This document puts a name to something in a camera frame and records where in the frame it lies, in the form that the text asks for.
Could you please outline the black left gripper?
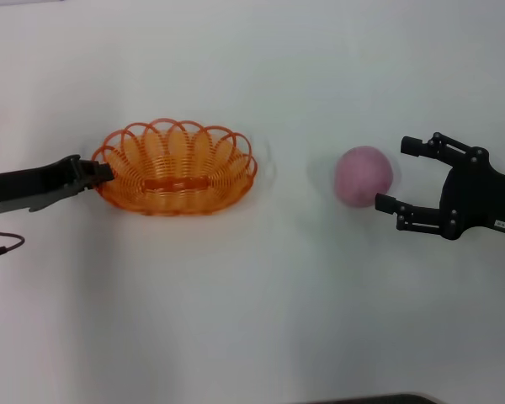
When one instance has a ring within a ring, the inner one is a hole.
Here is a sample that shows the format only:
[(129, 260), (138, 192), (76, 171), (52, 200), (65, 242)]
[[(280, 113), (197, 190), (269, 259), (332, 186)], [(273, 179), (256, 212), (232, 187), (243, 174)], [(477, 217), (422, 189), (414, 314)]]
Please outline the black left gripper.
[(87, 189), (96, 189), (113, 180), (108, 163), (81, 160), (79, 155), (43, 167), (0, 173), (0, 213), (36, 212), (76, 196), (83, 191), (83, 182)]

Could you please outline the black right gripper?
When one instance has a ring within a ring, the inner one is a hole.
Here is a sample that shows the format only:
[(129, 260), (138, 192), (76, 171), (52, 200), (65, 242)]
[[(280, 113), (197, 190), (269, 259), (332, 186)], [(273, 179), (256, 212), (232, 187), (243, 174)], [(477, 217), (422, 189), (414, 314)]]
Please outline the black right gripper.
[(428, 141), (404, 136), (401, 153), (438, 160), (452, 168), (439, 209), (410, 205), (386, 194), (375, 196), (375, 209), (395, 215), (397, 230), (442, 234), (448, 240), (459, 239), (473, 227), (505, 233), (505, 174), (492, 167), (486, 149), (471, 148), (435, 132)]

